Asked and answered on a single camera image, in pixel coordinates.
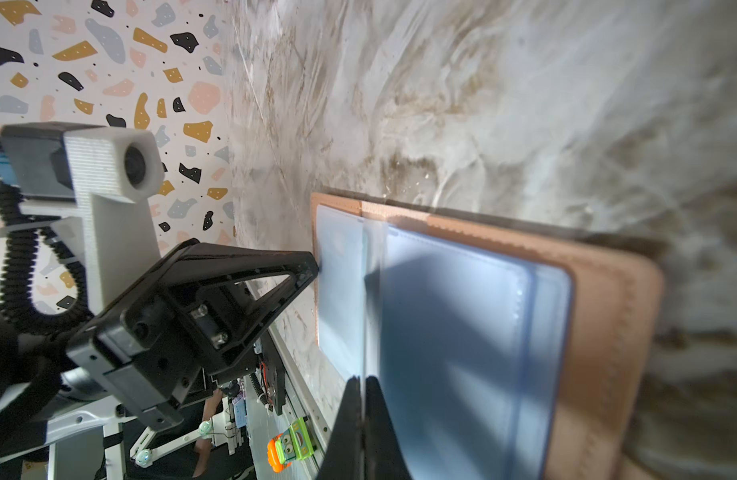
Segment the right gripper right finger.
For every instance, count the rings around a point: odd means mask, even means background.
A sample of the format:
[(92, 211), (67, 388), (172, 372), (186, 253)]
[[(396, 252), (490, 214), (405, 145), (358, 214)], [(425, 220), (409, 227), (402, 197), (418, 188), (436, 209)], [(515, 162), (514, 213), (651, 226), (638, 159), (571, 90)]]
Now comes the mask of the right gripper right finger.
[(364, 478), (370, 480), (410, 480), (400, 451), (379, 381), (366, 379), (364, 409)]

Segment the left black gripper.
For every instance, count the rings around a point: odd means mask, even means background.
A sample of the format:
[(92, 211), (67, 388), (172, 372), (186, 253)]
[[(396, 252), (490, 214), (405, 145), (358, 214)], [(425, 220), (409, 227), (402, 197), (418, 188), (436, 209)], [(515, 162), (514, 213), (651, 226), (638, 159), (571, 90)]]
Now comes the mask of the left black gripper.
[(256, 340), (316, 277), (308, 251), (190, 239), (132, 288), (128, 317), (94, 319), (66, 354), (145, 426), (164, 432), (184, 423), (200, 371), (220, 379), (240, 370)]

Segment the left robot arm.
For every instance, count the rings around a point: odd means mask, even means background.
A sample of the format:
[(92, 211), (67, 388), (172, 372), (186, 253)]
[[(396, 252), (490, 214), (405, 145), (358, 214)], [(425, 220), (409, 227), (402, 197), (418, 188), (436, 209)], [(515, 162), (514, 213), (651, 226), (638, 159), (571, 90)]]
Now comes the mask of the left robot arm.
[(80, 368), (112, 418), (156, 432), (184, 422), (196, 381), (246, 373), (254, 343), (318, 276), (306, 251), (188, 240), (98, 314), (71, 322), (0, 308), (0, 462), (90, 428), (62, 378)]

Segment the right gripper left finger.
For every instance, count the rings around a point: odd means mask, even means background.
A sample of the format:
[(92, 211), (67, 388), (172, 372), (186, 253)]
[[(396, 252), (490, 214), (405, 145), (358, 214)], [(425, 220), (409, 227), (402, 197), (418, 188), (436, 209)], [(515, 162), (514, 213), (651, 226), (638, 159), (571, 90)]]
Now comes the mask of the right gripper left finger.
[(352, 480), (360, 475), (362, 454), (362, 390), (360, 378), (346, 382), (342, 403), (326, 447), (317, 480)]

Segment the pink leather card holder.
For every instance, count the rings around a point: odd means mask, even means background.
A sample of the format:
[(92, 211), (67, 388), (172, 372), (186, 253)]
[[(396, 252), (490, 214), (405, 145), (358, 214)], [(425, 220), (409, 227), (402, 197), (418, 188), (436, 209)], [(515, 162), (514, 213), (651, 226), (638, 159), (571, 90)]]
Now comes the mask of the pink leather card holder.
[(664, 278), (643, 256), (312, 195), (318, 347), (411, 479), (644, 479), (623, 451)]

